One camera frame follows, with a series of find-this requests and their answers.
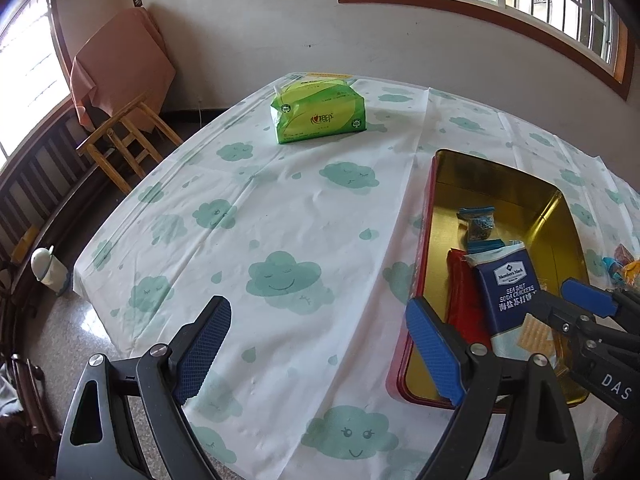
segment red packet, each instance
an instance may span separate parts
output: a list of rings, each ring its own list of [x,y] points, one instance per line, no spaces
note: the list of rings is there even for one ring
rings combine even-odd
[[[467,343],[482,343],[491,348],[482,299],[465,255],[465,251],[459,249],[452,249],[447,254],[449,308],[446,322],[456,327]]]

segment tissue pack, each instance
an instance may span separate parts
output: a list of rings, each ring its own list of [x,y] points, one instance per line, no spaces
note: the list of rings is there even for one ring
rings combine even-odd
[[[364,99],[341,79],[293,83],[276,89],[271,117],[279,144],[366,129]]]

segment trash can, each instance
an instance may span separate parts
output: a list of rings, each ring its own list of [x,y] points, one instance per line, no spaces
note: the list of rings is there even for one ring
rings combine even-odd
[[[31,270],[36,279],[47,285],[60,296],[71,281],[71,275],[66,267],[53,255],[53,246],[49,249],[37,248],[31,255]]]

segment rectangular tin container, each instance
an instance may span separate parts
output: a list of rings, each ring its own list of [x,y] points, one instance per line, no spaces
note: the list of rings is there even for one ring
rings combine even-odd
[[[441,319],[449,300],[449,250],[464,249],[465,224],[456,216],[461,207],[495,207],[490,238],[522,240],[536,275],[546,290],[559,296],[561,283],[577,278],[589,283],[584,254],[569,207],[560,190],[523,171],[465,153],[439,150],[433,157],[426,189],[424,222],[412,293],[422,294]],[[554,334],[564,361],[570,350]],[[569,406],[588,393],[558,366],[558,378]],[[389,394],[414,404],[452,408],[440,397],[406,327],[402,327],[386,380]],[[496,412],[502,411],[498,403]]]

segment wooden stool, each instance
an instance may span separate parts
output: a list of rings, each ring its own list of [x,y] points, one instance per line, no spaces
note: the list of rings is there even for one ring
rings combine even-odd
[[[98,141],[102,136],[106,135],[108,139],[113,143],[116,149],[122,154],[124,159],[129,163],[132,167],[133,171],[136,172],[137,176],[140,178],[145,178],[146,173],[145,170],[140,166],[140,162],[147,156],[151,155],[153,160],[155,160],[158,164],[162,162],[162,155],[156,150],[151,142],[145,137],[145,135],[135,127],[135,125],[127,119],[126,115],[129,114],[132,110],[137,108],[142,111],[143,114],[149,117],[153,124],[156,125],[158,130],[164,133],[171,142],[173,142],[176,146],[180,146],[182,144],[182,139],[165,123],[158,115],[156,115],[151,108],[143,103],[145,99],[145,95],[142,94],[135,98],[132,102],[126,105],[121,110],[114,113],[109,119],[104,121],[100,127],[98,127],[91,135],[89,135],[83,142],[76,148],[76,152],[78,155],[88,154],[98,166],[102,168],[104,173],[113,180],[116,186],[120,188],[121,192],[125,195],[131,192],[131,186],[127,183],[126,180],[122,177],[121,174],[111,165],[111,163],[107,160],[106,155],[103,155],[98,148],[95,147],[96,141]],[[129,135],[127,135],[124,139],[121,139],[117,136],[117,134],[113,131],[113,126],[116,123],[121,123],[128,131]],[[142,152],[138,156],[133,156],[133,154],[129,151],[128,146],[134,141],[137,140],[142,145]]]

